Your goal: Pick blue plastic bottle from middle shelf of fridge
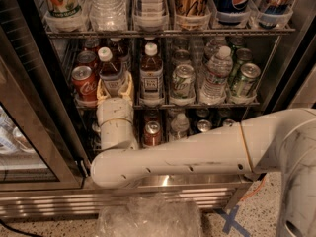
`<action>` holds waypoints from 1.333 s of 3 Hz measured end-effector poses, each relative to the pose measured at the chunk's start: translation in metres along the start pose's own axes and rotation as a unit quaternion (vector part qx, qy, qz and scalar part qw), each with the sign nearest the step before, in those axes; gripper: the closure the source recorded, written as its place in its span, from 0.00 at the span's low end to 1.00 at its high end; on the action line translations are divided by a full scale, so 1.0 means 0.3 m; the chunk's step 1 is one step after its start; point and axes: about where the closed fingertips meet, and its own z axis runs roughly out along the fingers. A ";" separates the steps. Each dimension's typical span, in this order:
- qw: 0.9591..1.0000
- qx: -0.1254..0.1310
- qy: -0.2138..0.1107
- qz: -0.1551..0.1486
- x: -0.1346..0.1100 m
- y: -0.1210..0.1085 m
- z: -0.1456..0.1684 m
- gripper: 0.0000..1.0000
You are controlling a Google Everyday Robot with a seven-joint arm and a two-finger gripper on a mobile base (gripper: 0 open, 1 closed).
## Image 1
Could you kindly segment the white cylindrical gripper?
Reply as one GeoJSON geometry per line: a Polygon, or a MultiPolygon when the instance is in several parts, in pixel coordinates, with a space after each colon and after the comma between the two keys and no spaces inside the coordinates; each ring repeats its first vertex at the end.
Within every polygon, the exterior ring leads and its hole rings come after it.
{"type": "Polygon", "coordinates": [[[125,72],[125,81],[118,91],[121,98],[110,98],[103,81],[98,81],[97,100],[100,103],[96,115],[101,129],[101,149],[138,149],[134,133],[134,83],[130,72],[125,72]]]}

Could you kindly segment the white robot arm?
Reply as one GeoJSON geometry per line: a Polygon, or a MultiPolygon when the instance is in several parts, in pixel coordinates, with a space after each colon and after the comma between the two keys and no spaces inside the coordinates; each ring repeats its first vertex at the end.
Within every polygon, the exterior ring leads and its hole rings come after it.
{"type": "Polygon", "coordinates": [[[127,188],[148,177],[281,173],[276,237],[316,237],[316,75],[289,108],[144,150],[111,149],[92,163],[93,182],[127,188]]]}

